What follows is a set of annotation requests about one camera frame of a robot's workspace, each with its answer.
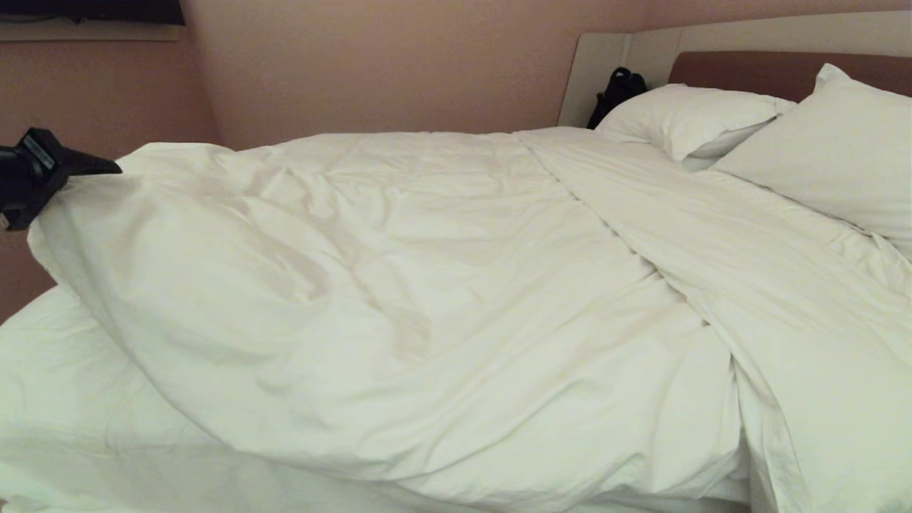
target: pink wall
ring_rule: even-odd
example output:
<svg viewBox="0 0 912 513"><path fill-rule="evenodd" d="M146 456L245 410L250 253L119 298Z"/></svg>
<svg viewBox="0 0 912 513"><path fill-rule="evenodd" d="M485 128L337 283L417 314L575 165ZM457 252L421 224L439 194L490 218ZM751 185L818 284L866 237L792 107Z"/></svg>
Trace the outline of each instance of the pink wall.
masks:
<svg viewBox="0 0 912 513"><path fill-rule="evenodd" d="M149 141L219 141L189 41L0 43L0 144L29 126L115 158ZM0 322L53 282L0 233Z"/></svg>
<svg viewBox="0 0 912 513"><path fill-rule="evenodd" d="M643 29L745 19L908 9L909 0L647 0Z"/></svg>
<svg viewBox="0 0 912 513"><path fill-rule="evenodd" d="M185 1L225 142L557 121L576 40L640 0Z"/></svg>

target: white comforter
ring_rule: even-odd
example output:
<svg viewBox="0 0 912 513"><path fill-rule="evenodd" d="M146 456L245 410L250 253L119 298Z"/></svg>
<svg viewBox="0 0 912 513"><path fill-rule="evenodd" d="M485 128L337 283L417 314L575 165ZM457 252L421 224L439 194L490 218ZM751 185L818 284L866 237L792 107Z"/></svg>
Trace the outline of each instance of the white comforter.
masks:
<svg viewBox="0 0 912 513"><path fill-rule="evenodd" d="M907 298L616 148L568 129L152 145L74 181L32 243L242 451L531 513L743 498L743 430L758 507L893 500Z"/></svg>

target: bed sheet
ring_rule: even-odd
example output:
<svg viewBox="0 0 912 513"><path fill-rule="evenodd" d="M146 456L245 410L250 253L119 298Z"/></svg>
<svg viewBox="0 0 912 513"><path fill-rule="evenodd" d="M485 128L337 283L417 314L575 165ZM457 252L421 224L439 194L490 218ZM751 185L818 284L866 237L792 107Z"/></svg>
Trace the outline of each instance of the bed sheet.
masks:
<svg viewBox="0 0 912 513"><path fill-rule="evenodd" d="M477 513L380 483L242 455L174 410L62 288L0 330L4 513ZM601 497L573 513L737 513L730 502Z"/></svg>

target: white pillow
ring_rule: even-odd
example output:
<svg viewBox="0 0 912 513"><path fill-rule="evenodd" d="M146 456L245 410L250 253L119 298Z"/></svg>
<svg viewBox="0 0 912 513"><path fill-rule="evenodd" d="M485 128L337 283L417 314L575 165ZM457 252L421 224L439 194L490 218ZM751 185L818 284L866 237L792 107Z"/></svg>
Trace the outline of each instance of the white pillow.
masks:
<svg viewBox="0 0 912 513"><path fill-rule="evenodd" d="M696 159L720 159L725 155L728 155L729 152L734 150L739 144L747 141L749 137L753 134L760 131L761 128L772 123L773 120L767 120L763 123L757 123L749 127L744 127L738 130L724 131L716 139L707 142L706 144L697 148L697 150L688 157Z"/></svg>
<svg viewBox="0 0 912 513"><path fill-rule="evenodd" d="M912 259L912 99L827 64L814 94L716 164L886 237Z"/></svg>
<svg viewBox="0 0 912 513"><path fill-rule="evenodd" d="M700 157L694 157L691 154L690 157L685 157L684 160L681 161L681 165L684 166L684 169L695 173L697 171L708 170L718 161L719 159L702 159Z"/></svg>
<svg viewBox="0 0 912 513"><path fill-rule="evenodd" d="M621 103L608 112L596 132L614 142L651 143L681 162L720 136L730 138L729 132L751 127L757 131L794 106L794 102L772 96L670 84ZM735 144L753 131L735 135ZM701 153L702 158L722 156L731 149L731 141L723 141L715 149L710 146Z"/></svg>

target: black bag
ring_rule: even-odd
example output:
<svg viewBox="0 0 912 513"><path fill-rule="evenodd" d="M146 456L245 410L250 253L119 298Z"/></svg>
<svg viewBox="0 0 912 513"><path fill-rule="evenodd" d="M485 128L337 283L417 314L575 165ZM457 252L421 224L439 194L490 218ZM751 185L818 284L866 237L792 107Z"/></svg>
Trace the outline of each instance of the black bag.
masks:
<svg viewBox="0 0 912 513"><path fill-rule="evenodd" d="M589 124L586 128L595 130L598 123L602 122L605 116L621 103L647 91L646 81L638 73L632 73L627 68L615 69L611 74L611 80L608 81L608 87L605 92L598 93L598 104L596 110L589 118Z"/></svg>

